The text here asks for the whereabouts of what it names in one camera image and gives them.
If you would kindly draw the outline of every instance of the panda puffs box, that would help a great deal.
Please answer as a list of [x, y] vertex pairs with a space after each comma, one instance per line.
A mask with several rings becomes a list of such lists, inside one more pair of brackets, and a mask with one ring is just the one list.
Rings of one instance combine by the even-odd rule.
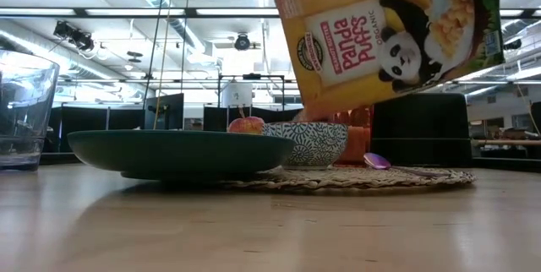
[[307, 120], [502, 63], [499, 0], [275, 0]]

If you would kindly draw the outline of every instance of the round placemat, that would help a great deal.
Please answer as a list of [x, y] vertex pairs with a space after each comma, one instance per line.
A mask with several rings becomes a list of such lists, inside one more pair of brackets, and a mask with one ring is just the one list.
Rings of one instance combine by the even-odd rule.
[[289, 171], [277, 167], [262, 171], [250, 181], [221, 182], [226, 188], [261, 190], [317, 190], [321, 188], [408, 188], [468, 184], [476, 177], [468, 171], [441, 168], [400, 167], [389, 170], [333, 167], [325, 171]]

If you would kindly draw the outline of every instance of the red apple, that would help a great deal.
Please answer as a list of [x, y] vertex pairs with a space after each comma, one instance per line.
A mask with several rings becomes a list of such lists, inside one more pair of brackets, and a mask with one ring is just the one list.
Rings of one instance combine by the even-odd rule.
[[262, 134], [263, 124], [265, 124], [265, 121], [260, 117], [243, 117], [233, 120], [229, 124], [227, 131], [229, 133]]

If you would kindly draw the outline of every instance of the patterned bowl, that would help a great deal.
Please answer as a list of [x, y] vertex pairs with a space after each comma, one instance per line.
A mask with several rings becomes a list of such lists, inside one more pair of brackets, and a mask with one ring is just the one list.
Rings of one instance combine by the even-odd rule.
[[346, 125], [324, 122], [266, 123], [263, 134], [297, 143], [282, 165], [291, 170], [324, 170], [338, 160], [347, 142]]

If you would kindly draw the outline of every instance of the clear glass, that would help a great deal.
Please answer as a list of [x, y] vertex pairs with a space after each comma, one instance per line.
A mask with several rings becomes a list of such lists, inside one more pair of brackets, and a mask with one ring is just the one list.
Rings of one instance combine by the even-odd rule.
[[0, 50], [0, 171], [37, 169], [59, 66]]

